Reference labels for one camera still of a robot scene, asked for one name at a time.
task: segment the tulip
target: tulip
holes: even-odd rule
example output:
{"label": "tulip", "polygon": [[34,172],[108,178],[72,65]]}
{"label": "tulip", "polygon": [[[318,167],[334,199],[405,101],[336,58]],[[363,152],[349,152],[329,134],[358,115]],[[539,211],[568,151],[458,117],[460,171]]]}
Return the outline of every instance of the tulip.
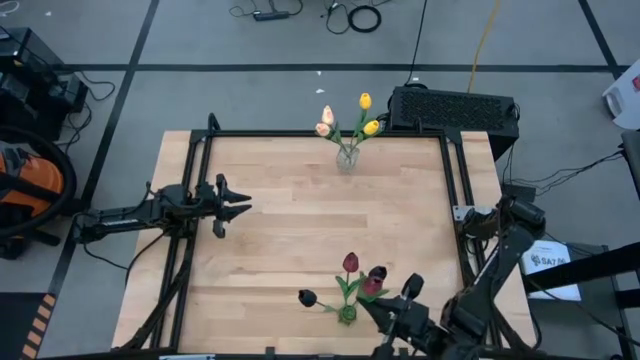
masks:
{"label": "tulip", "polygon": [[376,266],[369,271],[369,277],[376,277],[384,280],[387,278],[387,268],[384,266]]}
{"label": "tulip", "polygon": [[376,266],[369,271],[369,276],[362,283],[362,291],[365,294],[373,296],[382,290],[382,283],[387,277],[387,268],[384,266]]}
{"label": "tulip", "polygon": [[331,110],[331,106],[327,105],[322,111],[322,122],[331,126],[333,125],[333,121],[333,111]]}
{"label": "tulip", "polygon": [[367,93],[360,95],[360,107],[362,110],[369,110],[371,108],[371,96]]}
{"label": "tulip", "polygon": [[331,128],[327,124],[316,124],[316,132],[322,137],[327,137],[331,133]]}
{"label": "tulip", "polygon": [[379,128],[380,123],[378,122],[378,120],[371,120],[367,123],[367,125],[364,126],[364,133],[367,136],[371,136],[378,132]]}
{"label": "tulip", "polygon": [[347,273],[354,273],[358,271],[358,266],[358,256],[353,252],[347,254],[347,256],[344,258],[344,261],[342,262],[342,268]]}
{"label": "tulip", "polygon": [[318,296],[311,290],[298,291],[298,300],[305,307],[312,307],[318,302]]}

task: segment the white object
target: white object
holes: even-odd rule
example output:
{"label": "white object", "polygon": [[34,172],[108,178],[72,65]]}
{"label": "white object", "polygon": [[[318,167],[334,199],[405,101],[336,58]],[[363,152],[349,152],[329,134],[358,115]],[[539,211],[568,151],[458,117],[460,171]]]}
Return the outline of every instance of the white object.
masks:
{"label": "white object", "polygon": [[[522,254],[520,262],[524,274],[529,275],[571,262],[571,258],[569,257],[569,250],[564,244],[555,241],[537,240],[528,251]],[[562,300],[581,300],[580,290],[576,284],[550,289],[547,292]],[[529,293],[529,298],[553,299],[543,291]]]}
{"label": "white object", "polygon": [[640,60],[627,69],[602,96],[615,117],[614,124],[623,129],[640,129]]}

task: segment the black box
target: black box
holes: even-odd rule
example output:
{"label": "black box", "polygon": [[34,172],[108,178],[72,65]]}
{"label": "black box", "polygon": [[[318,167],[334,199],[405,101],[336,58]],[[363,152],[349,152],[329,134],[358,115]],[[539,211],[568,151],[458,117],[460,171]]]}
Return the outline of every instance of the black box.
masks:
{"label": "black box", "polygon": [[444,130],[456,141],[461,131],[486,131],[494,161],[518,139],[519,110],[513,98],[396,87],[390,102],[392,129]]}

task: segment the metal bracket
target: metal bracket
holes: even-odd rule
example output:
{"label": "metal bracket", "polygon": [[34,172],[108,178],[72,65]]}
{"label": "metal bracket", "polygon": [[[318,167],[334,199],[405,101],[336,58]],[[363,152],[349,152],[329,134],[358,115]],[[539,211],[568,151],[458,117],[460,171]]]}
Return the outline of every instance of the metal bracket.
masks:
{"label": "metal bracket", "polygon": [[493,211],[493,208],[490,206],[453,206],[453,221],[457,223],[462,222],[471,209],[474,209],[476,212],[484,215],[488,215]]}

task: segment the yellow cable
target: yellow cable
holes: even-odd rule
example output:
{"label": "yellow cable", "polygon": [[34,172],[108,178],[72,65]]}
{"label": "yellow cable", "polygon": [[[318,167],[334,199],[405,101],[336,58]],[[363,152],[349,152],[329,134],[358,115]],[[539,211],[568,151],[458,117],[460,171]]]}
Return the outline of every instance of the yellow cable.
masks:
{"label": "yellow cable", "polygon": [[478,48],[476,49],[476,55],[473,57],[473,67],[471,67],[471,80],[469,80],[469,87],[467,87],[467,92],[470,93],[473,88],[473,82],[476,79],[476,67],[478,66],[478,57],[480,56],[480,50],[482,50],[482,46],[484,45],[484,41],[487,39],[487,35],[489,35],[489,31],[491,31],[491,27],[493,26],[493,21],[498,14],[498,9],[500,9],[500,0],[496,0],[495,5],[493,5],[493,10],[491,11],[491,15],[489,16],[489,21],[487,25],[484,27],[484,32],[482,33],[482,38],[480,39],[480,44],[478,44]]}

